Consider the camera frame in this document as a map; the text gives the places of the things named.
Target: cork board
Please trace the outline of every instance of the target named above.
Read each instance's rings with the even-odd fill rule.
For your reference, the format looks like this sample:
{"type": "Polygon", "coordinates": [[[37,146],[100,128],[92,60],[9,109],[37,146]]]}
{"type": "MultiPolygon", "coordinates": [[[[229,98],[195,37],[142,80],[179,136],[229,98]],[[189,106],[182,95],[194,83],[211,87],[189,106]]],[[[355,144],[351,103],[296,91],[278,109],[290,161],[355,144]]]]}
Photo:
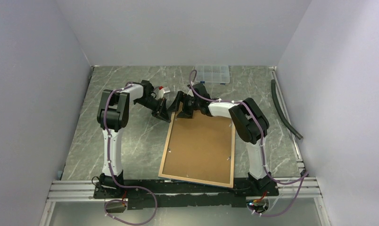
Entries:
{"type": "Polygon", "coordinates": [[[231,119],[200,111],[194,111],[192,119],[176,119],[173,113],[159,177],[233,187],[234,149],[231,119]]]}

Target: black tube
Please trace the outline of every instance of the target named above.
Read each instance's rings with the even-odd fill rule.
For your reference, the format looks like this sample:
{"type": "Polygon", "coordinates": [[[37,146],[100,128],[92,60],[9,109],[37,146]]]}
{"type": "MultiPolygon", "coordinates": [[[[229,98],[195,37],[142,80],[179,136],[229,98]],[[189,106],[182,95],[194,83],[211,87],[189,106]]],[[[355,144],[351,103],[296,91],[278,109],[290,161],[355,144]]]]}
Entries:
{"type": "Polygon", "coordinates": [[[276,80],[272,79],[272,98],[274,102],[274,106],[276,107],[278,116],[281,119],[281,122],[293,133],[298,139],[302,139],[303,136],[294,128],[291,126],[291,124],[287,121],[287,119],[284,116],[284,113],[281,110],[280,103],[278,102],[278,97],[276,93],[276,80]]]}

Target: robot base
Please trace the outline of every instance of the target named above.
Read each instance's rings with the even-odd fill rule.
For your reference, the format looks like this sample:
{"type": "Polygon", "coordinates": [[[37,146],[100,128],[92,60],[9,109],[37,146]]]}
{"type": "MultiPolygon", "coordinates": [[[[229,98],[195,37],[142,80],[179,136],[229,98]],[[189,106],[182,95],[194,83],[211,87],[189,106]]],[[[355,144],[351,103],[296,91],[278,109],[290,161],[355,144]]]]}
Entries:
{"type": "MultiPolygon", "coordinates": [[[[158,207],[186,207],[186,206],[218,206],[231,205],[231,207],[245,207],[247,196],[278,196],[277,184],[269,178],[256,180],[249,175],[248,178],[234,178],[234,187],[216,187],[210,185],[194,184],[184,181],[150,179],[125,180],[126,186],[142,186],[156,194],[158,207]]],[[[123,189],[113,189],[95,186],[95,199],[121,199],[123,189]]],[[[151,195],[139,189],[128,189],[126,198],[129,200],[128,210],[140,210],[155,206],[151,195]]]]}

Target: marble floor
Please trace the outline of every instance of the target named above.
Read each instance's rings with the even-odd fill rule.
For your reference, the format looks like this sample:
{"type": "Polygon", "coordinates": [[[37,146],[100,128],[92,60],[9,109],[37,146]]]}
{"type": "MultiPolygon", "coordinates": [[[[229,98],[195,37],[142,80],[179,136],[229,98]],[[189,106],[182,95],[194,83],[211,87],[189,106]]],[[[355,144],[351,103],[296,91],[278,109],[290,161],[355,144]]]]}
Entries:
{"type": "MultiPolygon", "coordinates": [[[[96,116],[104,89],[123,87],[128,81],[149,80],[169,87],[167,106],[177,91],[187,91],[193,66],[102,66],[95,67],[80,112],[62,180],[88,180],[102,172],[104,140],[96,116]]],[[[242,100],[251,97],[266,115],[270,128],[266,156],[274,177],[298,177],[294,144],[278,118],[272,101],[271,75],[266,66],[230,66],[230,83],[206,83],[211,97],[242,100]]],[[[130,119],[122,139],[125,179],[157,179],[169,124],[151,116],[151,111],[130,103],[130,119]]],[[[249,159],[245,143],[236,135],[235,177],[247,177],[249,159]]]]}

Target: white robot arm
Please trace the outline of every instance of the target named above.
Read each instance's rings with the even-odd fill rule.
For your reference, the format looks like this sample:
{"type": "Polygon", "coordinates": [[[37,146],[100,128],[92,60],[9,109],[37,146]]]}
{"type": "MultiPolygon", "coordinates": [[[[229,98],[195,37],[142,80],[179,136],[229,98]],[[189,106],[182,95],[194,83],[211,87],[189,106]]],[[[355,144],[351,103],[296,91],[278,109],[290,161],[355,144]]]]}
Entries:
{"type": "MultiPolygon", "coordinates": [[[[234,106],[238,106],[238,104],[213,102],[209,104],[208,108],[212,116],[231,118],[229,109],[234,106]]],[[[255,179],[261,179],[266,176],[266,173],[262,167],[262,153],[259,148],[259,142],[260,140],[258,140],[256,144],[252,144],[250,142],[246,143],[249,156],[249,173],[255,179]]]]}
{"type": "MultiPolygon", "coordinates": [[[[128,89],[122,91],[124,93],[129,93],[129,102],[139,99],[144,94],[144,87],[140,84],[132,84],[132,86],[128,89]]],[[[122,151],[122,135],[124,128],[120,128],[117,132],[114,130],[110,130],[111,138],[110,138],[110,156],[111,156],[111,164],[114,175],[120,175],[123,171],[122,161],[121,161],[121,151],[122,151]]],[[[103,162],[102,173],[106,176],[111,176],[110,170],[107,164],[107,137],[108,133],[105,129],[102,130],[104,143],[105,143],[105,156],[103,162]]]]}

